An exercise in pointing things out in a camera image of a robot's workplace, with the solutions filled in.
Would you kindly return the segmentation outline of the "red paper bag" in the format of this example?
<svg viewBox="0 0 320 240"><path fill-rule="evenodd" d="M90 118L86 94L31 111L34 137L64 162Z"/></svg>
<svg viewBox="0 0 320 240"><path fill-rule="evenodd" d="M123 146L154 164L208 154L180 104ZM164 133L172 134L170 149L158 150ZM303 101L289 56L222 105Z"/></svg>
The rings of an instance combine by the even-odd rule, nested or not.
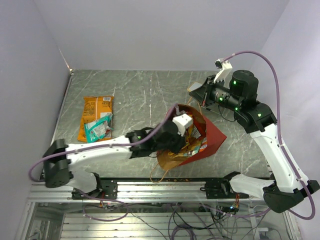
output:
<svg viewBox="0 0 320 240"><path fill-rule="evenodd" d="M154 170L150 172L149 179L152 183L162 182L167 173L178 167L183 166L214 155L222 143L227 139L207 117L202 115L196 108L185 104L178 104L170 117L178 117L187 114L193 119L193 123L186 129L185 143L178 153L168 149L156 152L157 166L164 170L161 179L152 178Z"/></svg>

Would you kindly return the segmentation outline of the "teal snack packet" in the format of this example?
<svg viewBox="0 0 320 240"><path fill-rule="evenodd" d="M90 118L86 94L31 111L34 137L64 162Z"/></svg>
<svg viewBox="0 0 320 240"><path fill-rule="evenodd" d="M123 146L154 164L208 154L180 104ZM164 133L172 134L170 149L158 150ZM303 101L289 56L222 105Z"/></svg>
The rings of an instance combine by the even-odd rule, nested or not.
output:
<svg viewBox="0 0 320 240"><path fill-rule="evenodd" d="M101 118L85 123L84 134L88 143L98 142L100 140L110 139L112 136L112 118L111 112L101 113Z"/></svg>

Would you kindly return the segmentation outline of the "orange kettle chips bag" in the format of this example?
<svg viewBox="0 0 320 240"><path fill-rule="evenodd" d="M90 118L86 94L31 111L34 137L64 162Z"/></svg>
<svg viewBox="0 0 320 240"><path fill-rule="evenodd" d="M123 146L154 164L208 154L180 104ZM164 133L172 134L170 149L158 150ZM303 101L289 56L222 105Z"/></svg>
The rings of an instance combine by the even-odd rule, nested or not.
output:
<svg viewBox="0 0 320 240"><path fill-rule="evenodd" d="M84 107L80 118L77 140L86 143L85 124L95 122L104 116L112 115L114 97L111 95L85 96L83 100Z"/></svg>

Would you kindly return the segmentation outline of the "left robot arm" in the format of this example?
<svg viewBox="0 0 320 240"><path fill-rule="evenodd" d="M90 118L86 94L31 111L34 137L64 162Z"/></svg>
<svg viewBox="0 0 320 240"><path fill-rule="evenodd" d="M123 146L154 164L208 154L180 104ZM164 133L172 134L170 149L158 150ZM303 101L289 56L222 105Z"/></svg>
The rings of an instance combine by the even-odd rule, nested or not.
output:
<svg viewBox="0 0 320 240"><path fill-rule="evenodd" d="M157 151L178 153L185 145L189 125L173 119L156 128L146 127L120 137L80 144L65 144L56 140L44 154L44 182L49 189L69 186L96 199L102 193L101 178L96 172L87 172L89 164L107 160L129 160L148 157Z"/></svg>

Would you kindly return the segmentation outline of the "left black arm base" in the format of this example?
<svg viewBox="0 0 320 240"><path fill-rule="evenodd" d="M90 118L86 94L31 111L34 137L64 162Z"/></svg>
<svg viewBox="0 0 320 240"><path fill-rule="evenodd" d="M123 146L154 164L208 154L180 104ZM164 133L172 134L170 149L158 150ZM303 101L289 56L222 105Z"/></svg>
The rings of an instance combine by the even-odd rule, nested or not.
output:
<svg viewBox="0 0 320 240"><path fill-rule="evenodd" d="M113 179L102 178L96 190L86 193L88 196L99 199L115 200L118 194L118 184ZM78 190L74 190L71 194L73 200L89 200L89 197L84 196Z"/></svg>

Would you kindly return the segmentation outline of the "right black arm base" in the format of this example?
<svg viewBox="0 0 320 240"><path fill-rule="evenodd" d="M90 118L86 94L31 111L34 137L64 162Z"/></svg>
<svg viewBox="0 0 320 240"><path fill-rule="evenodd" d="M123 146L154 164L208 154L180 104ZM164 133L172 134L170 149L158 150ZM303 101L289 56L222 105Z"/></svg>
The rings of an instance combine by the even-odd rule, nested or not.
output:
<svg viewBox="0 0 320 240"><path fill-rule="evenodd" d="M230 183L224 178L209 178L199 190L205 192L207 199L219 199L231 196Z"/></svg>

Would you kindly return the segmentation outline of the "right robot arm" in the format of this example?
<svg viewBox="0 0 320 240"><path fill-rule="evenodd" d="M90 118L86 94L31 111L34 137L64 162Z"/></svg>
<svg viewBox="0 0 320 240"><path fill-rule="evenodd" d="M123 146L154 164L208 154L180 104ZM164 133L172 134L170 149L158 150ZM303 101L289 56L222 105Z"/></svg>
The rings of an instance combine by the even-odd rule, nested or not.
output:
<svg viewBox="0 0 320 240"><path fill-rule="evenodd" d="M203 84L193 83L189 95L203 107L213 104L233 111L234 120L261 149L268 166L270 179L246 176L232 172L223 178L221 194L226 198L236 193L247 194L261 200L276 213L288 211L301 203L308 194L320 189L316 180L310 180L298 168L278 134L278 121L271 108L257 100L259 80L248 70L237 70L232 74L229 87L223 80L208 76Z"/></svg>

